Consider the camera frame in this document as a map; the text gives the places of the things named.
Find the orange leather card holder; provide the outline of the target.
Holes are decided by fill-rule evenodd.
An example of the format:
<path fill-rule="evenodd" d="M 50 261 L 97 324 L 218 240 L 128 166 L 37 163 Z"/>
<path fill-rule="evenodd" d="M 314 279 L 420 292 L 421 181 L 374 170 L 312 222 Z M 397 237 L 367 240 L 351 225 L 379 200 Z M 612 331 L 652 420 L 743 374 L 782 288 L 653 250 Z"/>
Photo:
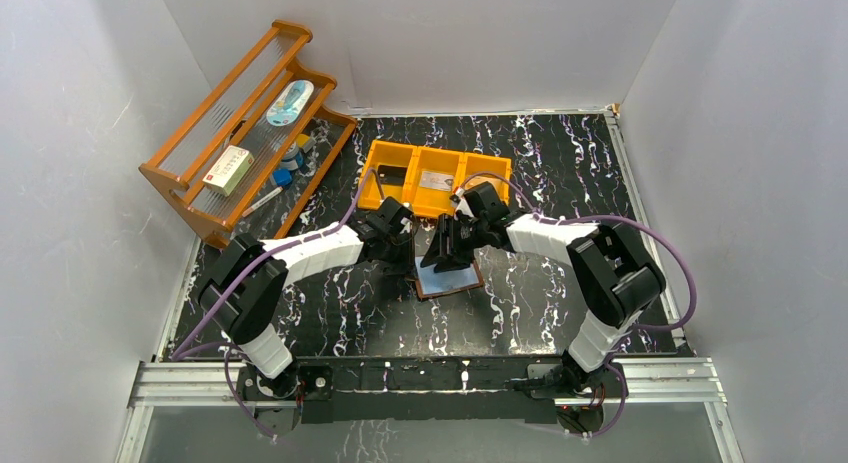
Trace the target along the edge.
<path fill-rule="evenodd" d="M 477 263 L 460 269 L 436 273 L 434 266 L 423 267 L 423 258 L 414 259 L 416 275 L 415 290 L 420 300 L 438 298 L 461 291 L 480 288 L 484 285 L 483 277 Z"/>

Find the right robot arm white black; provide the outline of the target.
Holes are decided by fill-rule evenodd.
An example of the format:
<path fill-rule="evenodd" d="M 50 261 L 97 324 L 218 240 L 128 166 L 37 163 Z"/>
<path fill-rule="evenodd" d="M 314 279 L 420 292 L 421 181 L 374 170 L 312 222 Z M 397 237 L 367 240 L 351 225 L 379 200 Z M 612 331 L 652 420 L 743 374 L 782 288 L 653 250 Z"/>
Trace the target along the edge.
<path fill-rule="evenodd" d="M 590 396 L 601 386 L 601 368 L 616 344 L 666 288 L 638 231 L 628 219 L 567 223 L 512 210 L 490 182 L 456 189 L 450 200 L 454 211 L 439 216 L 422 267 L 437 273 L 465 269 L 486 246 L 569 265 L 587 310 L 565 350 L 563 382 L 571 394 Z"/>

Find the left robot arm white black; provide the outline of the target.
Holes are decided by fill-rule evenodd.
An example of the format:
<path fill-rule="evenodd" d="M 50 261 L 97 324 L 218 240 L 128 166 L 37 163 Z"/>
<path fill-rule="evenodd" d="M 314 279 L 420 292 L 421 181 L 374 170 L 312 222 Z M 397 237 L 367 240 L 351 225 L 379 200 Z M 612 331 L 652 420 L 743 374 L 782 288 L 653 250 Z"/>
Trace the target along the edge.
<path fill-rule="evenodd" d="M 275 399 L 294 394 L 296 358 L 272 319 L 283 290 L 336 267 L 382 262 L 406 271 L 412 262 L 411 209 L 393 197 L 358 217 L 283 239 L 234 237 L 198 280 L 191 299 L 247 357 Z"/>

